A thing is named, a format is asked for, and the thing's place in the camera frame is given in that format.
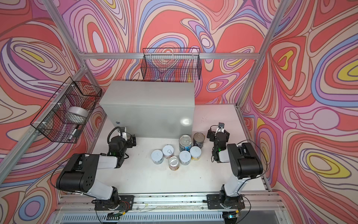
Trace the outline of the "tall dark blue can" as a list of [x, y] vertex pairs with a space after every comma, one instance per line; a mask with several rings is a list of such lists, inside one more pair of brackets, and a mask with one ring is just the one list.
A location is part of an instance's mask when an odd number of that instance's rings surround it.
[[203, 133], [197, 132], [193, 136], [193, 147], [199, 147], [200, 149], [203, 148], [205, 135]]

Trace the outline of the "small yellow can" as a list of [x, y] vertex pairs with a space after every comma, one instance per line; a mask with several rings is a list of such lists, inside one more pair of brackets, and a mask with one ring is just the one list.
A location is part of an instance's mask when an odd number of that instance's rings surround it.
[[202, 154], [202, 151], [198, 146], [191, 147], [189, 152], [191, 154], [191, 159], [195, 161], [199, 160]]

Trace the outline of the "tall light blue can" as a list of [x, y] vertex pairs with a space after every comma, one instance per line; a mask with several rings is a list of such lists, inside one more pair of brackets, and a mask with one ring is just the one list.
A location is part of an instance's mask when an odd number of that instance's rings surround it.
[[179, 150], [182, 151], [190, 151], [192, 147], [192, 138], [190, 135], [182, 135], [179, 138]]

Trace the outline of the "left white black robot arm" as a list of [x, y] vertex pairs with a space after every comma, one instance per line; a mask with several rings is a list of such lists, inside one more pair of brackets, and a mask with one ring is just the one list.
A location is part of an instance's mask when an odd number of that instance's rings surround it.
[[99, 170], [121, 168], [129, 158], [127, 149], [136, 145], [136, 136], [127, 128], [113, 128], [107, 136], [108, 153], [74, 154], [58, 176], [55, 188], [93, 198], [95, 211], [132, 210], [134, 196], [120, 196], [116, 187], [101, 182], [96, 175]]

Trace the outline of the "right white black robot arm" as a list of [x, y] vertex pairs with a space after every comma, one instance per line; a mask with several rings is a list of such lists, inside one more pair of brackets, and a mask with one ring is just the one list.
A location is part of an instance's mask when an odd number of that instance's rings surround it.
[[218, 126], [208, 130], [207, 138], [213, 142], [212, 162], [229, 163], [232, 171], [228, 182], [218, 194], [208, 194], [206, 203], [210, 210], [245, 208], [241, 191], [249, 180], [263, 174], [263, 164], [251, 143], [228, 143], [230, 133]]

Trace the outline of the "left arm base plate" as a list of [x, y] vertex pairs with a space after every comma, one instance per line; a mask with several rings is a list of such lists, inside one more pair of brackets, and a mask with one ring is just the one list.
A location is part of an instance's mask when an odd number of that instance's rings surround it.
[[133, 195], [120, 195], [118, 199], [93, 200], [95, 211], [130, 211], [133, 207]]

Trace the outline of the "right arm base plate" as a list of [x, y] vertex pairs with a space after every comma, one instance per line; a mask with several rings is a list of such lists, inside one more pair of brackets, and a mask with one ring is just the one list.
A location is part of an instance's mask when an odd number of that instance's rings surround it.
[[208, 194], [205, 202], [210, 210], [218, 209], [245, 209], [245, 203], [241, 195], [236, 197], [228, 197], [221, 194]]

